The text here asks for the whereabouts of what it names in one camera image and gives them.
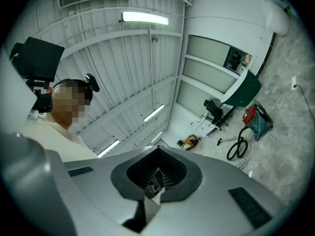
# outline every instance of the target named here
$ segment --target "window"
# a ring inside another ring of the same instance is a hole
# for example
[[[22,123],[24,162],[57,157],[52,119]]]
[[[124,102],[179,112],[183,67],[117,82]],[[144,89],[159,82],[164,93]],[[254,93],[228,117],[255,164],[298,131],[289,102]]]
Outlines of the window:
[[[181,87],[179,89],[177,103],[181,104],[185,108],[194,112],[195,114],[202,116],[206,113],[206,107],[203,105],[205,100],[212,99],[216,105],[220,105],[218,99],[213,98],[210,94],[205,91],[192,86],[184,81],[181,82]]]
[[[212,88],[225,93],[236,82],[236,78],[205,63],[186,59],[184,75],[198,80]]]
[[[237,71],[239,65],[248,67],[252,56],[227,44],[191,35],[187,54],[196,56],[233,71]]]

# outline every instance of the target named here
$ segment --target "led light strip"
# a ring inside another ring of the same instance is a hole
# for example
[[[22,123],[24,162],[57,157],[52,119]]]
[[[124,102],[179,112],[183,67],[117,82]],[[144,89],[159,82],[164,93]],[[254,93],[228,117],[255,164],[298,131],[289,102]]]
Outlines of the led light strip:
[[[108,146],[106,149],[104,149],[99,155],[97,155],[98,157],[102,157],[103,155],[105,155],[108,151],[110,151],[113,147],[115,147],[118,143],[120,143],[120,141],[116,140],[114,141],[110,146]]]
[[[153,116],[155,116],[161,109],[164,108],[164,104],[158,107],[156,110],[154,110],[152,113],[150,113],[147,117],[144,118],[144,122],[147,122],[150,120]]]
[[[153,143],[153,141],[158,138],[158,136],[162,133],[163,131],[159,132],[159,134],[151,141],[151,143]]]
[[[122,21],[123,22],[148,22],[155,24],[168,25],[168,18],[143,13],[143,12],[133,12],[133,11],[124,11],[122,13]]]

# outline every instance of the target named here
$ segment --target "concrete floor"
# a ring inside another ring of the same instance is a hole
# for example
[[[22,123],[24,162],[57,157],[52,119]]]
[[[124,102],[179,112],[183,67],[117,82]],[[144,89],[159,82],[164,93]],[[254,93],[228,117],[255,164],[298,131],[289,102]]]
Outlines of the concrete floor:
[[[270,112],[282,105],[292,94],[291,77],[299,75],[308,103],[315,115],[315,52],[302,24],[290,17],[290,28],[286,36],[277,35],[273,50],[259,76],[262,88],[256,99]],[[191,151],[223,161],[233,142],[221,143],[238,136],[244,127],[242,116],[245,108],[237,108],[233,117],[222,126],[202,139]],[[315,131],[304,97],[298,89],[280,109],[270,114],[274,128],[258,142],[251,130],[243,132],[249,147],[242,159],[230,162],[246,174],[274,192],[285,204],[296,200],[310,179],[314,163]]]

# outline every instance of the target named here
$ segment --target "corrugated metal wall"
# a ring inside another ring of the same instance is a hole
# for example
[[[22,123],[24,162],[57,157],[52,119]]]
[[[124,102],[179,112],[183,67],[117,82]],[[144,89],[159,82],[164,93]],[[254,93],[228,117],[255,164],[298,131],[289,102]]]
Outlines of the corrugated metal wall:
[[[98,119],[152,84],[176,76],[183,6],[180,0],[92,0],[59,9],[57,0],[36,0],[26,7],[17,21],[6,48],[10,52],[16,42],[23,43],[29,36],[61,45],[66,50],[83,44],[83,48],[62,58],[54,83],[65,78],[84,79],[86,73],[91,73],[96,77],[100,92],[94,93],[85,117],[73,124],[70,131],[81,135],[81,131],[97,121],[94,128],[82,135],[86,145],[99,153],[118,139],[127,143],[118,145],[113,153],[124,152],[158,134],[159,127],[168,121],[170,110],[150,124],[144,123],[144,118],[161,104],[171,105],[174,80],[136,100],[106,122]],[[119,23],[123,11],[165,16],[169,18],[169,25],[152,24],[150,33],[158,38],[153,44],[150,43],[149,24]],[[144,31],[124,35],[131,30]],[[111,37],[116,32],[122,34]],[[104,36],[109,39],[97,40]]]

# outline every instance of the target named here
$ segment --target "black monitor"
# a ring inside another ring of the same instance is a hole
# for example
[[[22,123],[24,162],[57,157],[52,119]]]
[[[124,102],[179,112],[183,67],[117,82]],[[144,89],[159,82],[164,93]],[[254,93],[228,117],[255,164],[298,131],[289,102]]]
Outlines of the black monitor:
[[[28,37],[24,44],[14,45],[10,57],[22,78],[53,82],[63,51],[59,45]]]

